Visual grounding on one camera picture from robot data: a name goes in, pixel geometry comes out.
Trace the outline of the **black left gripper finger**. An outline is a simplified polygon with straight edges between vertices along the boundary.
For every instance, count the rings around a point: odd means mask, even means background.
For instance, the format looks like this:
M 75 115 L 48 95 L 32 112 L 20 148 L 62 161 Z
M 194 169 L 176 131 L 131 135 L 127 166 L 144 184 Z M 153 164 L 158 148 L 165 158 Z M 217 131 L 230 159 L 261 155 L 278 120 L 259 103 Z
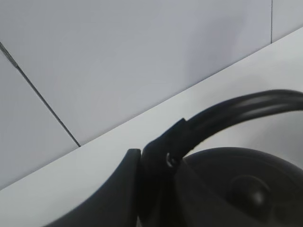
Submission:
M 50 227 L 135 227 L 141 151 L 129 149 L 106 182 Z

